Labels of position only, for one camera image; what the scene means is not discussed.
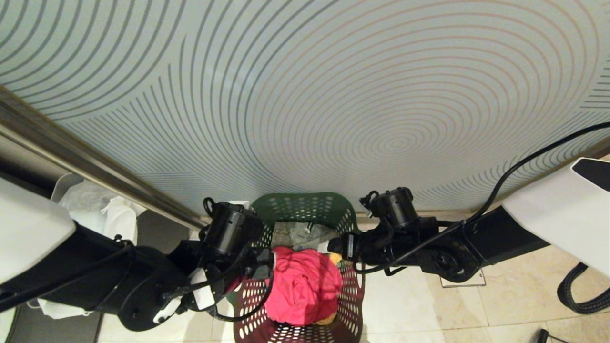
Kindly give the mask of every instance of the red cloth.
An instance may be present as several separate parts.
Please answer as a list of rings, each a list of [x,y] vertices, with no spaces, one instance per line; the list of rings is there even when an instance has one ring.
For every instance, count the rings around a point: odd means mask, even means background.
[[[331,260],[313,249],[276,247],[273,288],[265,309],[269,318],[308,325],[337,312],[342,278]]]

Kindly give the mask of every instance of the green laundry basket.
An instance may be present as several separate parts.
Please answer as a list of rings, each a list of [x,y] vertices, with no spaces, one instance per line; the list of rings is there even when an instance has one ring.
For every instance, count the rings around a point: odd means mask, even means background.
[[[255,243],[258,247],[270,246],[276,222],[312,222],[335,229],[339,234],[358,231],[356,213],[350,202],[336,193],[268,194],[257,199],[253,208],[265,222],[265,232]],[[235,341],[358,343],[362,335],[364,276],[357,276],[350,262],[341,261],[339,269],[343,276],[343,289],[339,295],[337,317],[332,324],[293,327],[272,321],[263,307],[250,318],[234,324]],[[241,316],[254,309],[264,293],[264,281],[245,281],[231,297],[235,315]]]

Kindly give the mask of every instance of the wavy line pattern wall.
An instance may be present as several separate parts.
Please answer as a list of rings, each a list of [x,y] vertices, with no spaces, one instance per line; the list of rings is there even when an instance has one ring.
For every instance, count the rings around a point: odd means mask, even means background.
[[[593,0],[2,0],[0,84],[197,211],[396,186],[463,209],[610,120],[608,18]]]

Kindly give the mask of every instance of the wall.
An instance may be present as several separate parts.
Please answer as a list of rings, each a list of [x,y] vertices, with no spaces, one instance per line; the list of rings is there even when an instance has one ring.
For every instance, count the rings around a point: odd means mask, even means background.
[[[420,209],[472,208],[520,157],[610,120],[603,1],[0,7],[0,84],[197,211],[205,196],[396,186]]]

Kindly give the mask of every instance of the tile floor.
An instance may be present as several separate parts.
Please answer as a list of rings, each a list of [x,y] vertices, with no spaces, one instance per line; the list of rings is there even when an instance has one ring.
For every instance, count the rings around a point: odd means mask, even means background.
[[[361,342],[534,343],[535,333],[544,328],[570,343],[608,343],[610,309],[578,316],[557,299],[557,285],[576,264],[567,253],[547,247],[486,267],[483,287],[444,289],[438,276],[418,268],[391,278],[369,275]],[[609,286],[605,276],[588,270],[574,283],[575,300],[592,298]],[[233,315],[227,304],[220,311]],[[98,342],[227,343],[234,342],[232,336],[231,324],[187,312],[141,333],[124,329],[115,316],[104,316]]]

